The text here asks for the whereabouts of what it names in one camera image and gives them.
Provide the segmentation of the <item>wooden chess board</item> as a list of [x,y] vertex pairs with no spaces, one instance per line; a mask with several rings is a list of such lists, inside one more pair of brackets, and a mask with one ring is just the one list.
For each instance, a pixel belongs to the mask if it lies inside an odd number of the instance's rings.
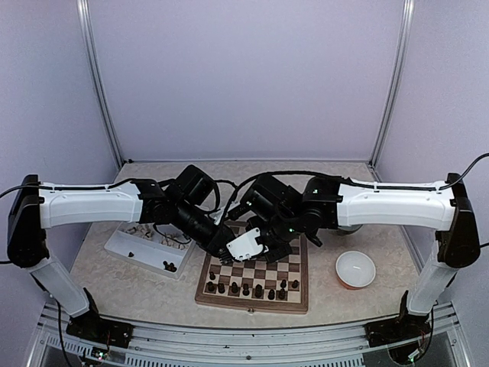
[[[304,235],[290,243],[292,253],[274,263],[267,263],[262,258],[245,262],[234,262],[223,265],[216,258],[207,255],[202,265],[199,283],[196,289],[195,301],[200,305],[222,307],[228,309],[246,310],[248,312],[291,313],[305,314],[309,309],[309,268],[308,246]],[[215,273],[216,279],[209,278],[209,272]],[[279,300],[277,294],[281,289],[280,283],[285,279],[287,293],[284,300]],[[292,288],[292,283],[298,280],[299,287]],[[207,291],[207,283],[215,285],[213,294]],[[232,295],[230,287],[233,282],[239,286],[239,294]],[[225,292],[218,292],[218,283],[225,285]],[[242,295],[243,284],[248,284],[250,295]],[[263,298],[254,297],[254,289],[260,284],[263,287]],[[269,290],[275,290],[275,298],[268,299]]]

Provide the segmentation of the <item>dark chess queen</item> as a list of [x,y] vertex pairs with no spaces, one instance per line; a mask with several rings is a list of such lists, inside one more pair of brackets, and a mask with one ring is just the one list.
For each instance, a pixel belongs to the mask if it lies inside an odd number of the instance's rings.
[[279,300],[284,300],[284,299],[285,299],[285,297],[286,297],[286,295],[287,295],[287,293],[286,293],[285,289],[284,289],[284,288],[281,288],[281,289],[279,290],[278,294],[277,294],[277,298],[278,298]]

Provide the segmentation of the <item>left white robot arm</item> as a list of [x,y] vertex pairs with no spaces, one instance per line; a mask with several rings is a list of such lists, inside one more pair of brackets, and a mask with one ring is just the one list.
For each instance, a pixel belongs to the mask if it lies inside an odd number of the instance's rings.
[[224,255],[235,237],[229,227],[214,223],[201,209],[205,198],[218,189],[194,165],[175,179],[129,178],[99,186],[42,183],[32,174],[13,190],[17,195],[8,214],[8,260],[26,269],[92,340],[106,334],[107,324],[99,317],[92,295],[50,254],[47,229],[89,222],[172,225],[215,257]]

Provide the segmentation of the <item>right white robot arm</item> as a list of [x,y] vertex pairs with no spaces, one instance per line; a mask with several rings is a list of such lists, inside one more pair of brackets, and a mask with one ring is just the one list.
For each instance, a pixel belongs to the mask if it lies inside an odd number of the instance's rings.
[[320,246],[316,236],[320,229],[348,232],[363,225],[394,225],[434,230],[431,257],[390,324],[398,339],[407,339],[419,329],[458,270],[475,263],[481,254],[475,214],[458,174],[411,186],[312,174],[302,193],[275,174],[261,174],[240,203],[254,214],[261,241],[271,251],[299,234]]

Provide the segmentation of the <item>pile of white chess pieces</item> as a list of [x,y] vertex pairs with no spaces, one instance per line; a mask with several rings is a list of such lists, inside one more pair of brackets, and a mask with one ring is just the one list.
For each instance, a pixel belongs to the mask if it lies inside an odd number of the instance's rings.
[[123,229],[123,232],[142,239],[160,243],[161,245],[165,245],[167,247],[176,248],[181,251],[188,249],[188,246],[191,243],[191,240],[185,238],[184,236],[176,233],[160,232],[148,224],[130,225],[126,229]]

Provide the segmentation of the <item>pile of dark chess pieces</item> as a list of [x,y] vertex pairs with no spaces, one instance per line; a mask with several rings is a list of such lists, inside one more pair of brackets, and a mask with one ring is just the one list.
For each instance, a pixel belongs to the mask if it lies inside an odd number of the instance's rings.
[[152,252],[142,252],[135,253],[129,252],[128,258],[133,259],[138,262],[138,264],[147,270],[165,270],[169,272],[175,272],[176,268],[173,262],[163,259],[157,253]]

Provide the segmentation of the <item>white divided plastic tray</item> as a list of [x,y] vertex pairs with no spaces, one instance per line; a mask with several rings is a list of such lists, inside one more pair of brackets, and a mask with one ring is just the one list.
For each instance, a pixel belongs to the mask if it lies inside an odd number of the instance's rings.
[[154,226],[152,224],[148,224],[153,226],[160,232],[166,233],[176,233],[178,235],[184,236],[187,239],[191,240],[191,243],[186,250],[178,250],[176,248],[167,247],[165,245],[161,245],[160,243],[153,242],[150,240],[142,239],[133,235],[129,235],[123,232],[123,229],[126,229],[130,225],[140,224],[136,222],[128,222],[122,223],[118,226],[118,228],[111,235],[109,240],[105,243],[104,249],[113,257],[118,258],[120,260],[126,261],[129,264],[136,265],[139,268],[146,268],[140,266],[137,261],[128,258],[129,252],[142,253],[142,252],[152,252],[157,253],[163,259],[171,261],[174,263],[176,271],[169,272],[165,270],[148,270],[154,273],[158,273],[161,275],[165,275],[172,279],[177,279],[183,272],[183,269],[188,262],[190,255],[195,246],[195,242],[187,235],[183,234],[180,230],[172,225],[160,225]]

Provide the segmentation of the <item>clear glass bowl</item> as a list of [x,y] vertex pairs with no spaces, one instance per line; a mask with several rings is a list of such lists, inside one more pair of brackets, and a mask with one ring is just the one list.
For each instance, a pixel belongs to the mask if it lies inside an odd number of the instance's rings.
[[337,235],[351,235],[353,233],[356,233],[362,225],[356,225],[356,226],[339,226],[335,233]]

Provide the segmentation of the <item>white orange ceramic bowl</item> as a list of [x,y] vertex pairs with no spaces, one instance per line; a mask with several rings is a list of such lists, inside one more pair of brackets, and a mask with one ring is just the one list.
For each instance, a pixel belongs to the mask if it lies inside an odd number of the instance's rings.
[[373,260],[365,253],[347,251],[337,257],[335,273],[340,285],[349,290],[360,290],[373,283],[377,269]]

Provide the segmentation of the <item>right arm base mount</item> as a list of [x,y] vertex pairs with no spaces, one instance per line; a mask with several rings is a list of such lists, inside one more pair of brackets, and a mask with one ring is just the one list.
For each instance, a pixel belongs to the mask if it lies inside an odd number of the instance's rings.
[[385,346],[431,333],[427,317],[394,317],[364,326],[370,347]]

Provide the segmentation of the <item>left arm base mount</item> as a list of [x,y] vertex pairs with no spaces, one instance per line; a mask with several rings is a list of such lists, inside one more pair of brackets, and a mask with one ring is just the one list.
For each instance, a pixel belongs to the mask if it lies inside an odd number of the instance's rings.
[[66,328],[68,335],[79,337],[106,346],[127,349],[131,341],[134,327],[107,319],[72,319]]

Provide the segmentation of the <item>front aluminium rail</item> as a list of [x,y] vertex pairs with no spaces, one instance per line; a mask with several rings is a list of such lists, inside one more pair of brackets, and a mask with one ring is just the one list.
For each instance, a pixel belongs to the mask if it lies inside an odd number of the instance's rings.
[[26,366],[394,366],[421,337],[371,346],[365,321],[325,326],[225,329],[131,321],[125,348],[65,334],[68,317],[47,305]]

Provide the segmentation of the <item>left aluminium frame post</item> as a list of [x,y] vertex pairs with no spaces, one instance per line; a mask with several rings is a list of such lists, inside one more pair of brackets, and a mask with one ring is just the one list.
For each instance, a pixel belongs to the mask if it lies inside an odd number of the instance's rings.
[[115,130],[112,116],[109,110],[105,88],[103,86],[102,74],[99,66],[99,61],[96,51],[95,35],[92,29],[91,14],[89,9],[89,1],[78,0],[76,7],[79,16],[79,23],[83,35],[83,42],[86,48],[86,55],[88,58],[89,72],[92,78],[92,84],[96,94],[96,100],[98,103],[100,115],[102,117],[102,125],[105,129],[105,133],[108,139],[109,149],[114,158],[116,167],[122,168],[124,165],[124,157],[122,154],[121,145],[118,140],[118,136]]

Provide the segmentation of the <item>aluminium frame post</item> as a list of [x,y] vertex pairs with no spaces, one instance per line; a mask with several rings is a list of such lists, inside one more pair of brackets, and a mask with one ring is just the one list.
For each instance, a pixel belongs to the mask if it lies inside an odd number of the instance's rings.
[[114,158],[116,167],[122,168],[124,165],[124,157],[122,154],[121,145],[118,140],[118,136],[115,130],[112,116],[109,110],[105,88],[103,86],[102,74],[99,66],[99,61],[96,51],[95,35],[92,29],[91,14],[89,9],[89,1],[78,0],[76,7],[79,16],[79,23],[83,35],[83,42],[86,48],[86,55],[88,58],[89,72],[92,78],[92,84],[96,94],[96,100],[98,103],[100,115],[102,117],[102,125],[105,129],[105,133],[108,139],[109,149]]
[[380,162],[381,154],[387,141],[387,135],[392,121],[393,111],[396,105],[397,96],[402,80],[415,4],[416,2],[414,0],[405,0],[403,2],[403,12],[400,22],[400,31],[397,39],[397,48],[394,58],[393,71],[387,91],[386,102],[381,116],[381,125],[378,130],[377,138],[375,140],[369,160],[369,165],[373,170],[377,168]]

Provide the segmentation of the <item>right aluminium frame post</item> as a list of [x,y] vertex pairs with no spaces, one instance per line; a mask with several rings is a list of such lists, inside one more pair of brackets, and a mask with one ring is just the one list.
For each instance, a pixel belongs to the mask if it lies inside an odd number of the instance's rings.
[[394,58],[393,71],[387,91],[386,102],[381,116],[381,125],[378,130],[377,138],[375,140],[369,160],[369,165],[373,170],[377,168],[380,162],[381,154],[387,141],[387,135],[392,121],[393,111],[396,105],[397,96],[402,80],[415,4],[416,2],[414,0],[405,0],[403,2],[403,12],[400,22],[400,31],[397,39],[397,48]]

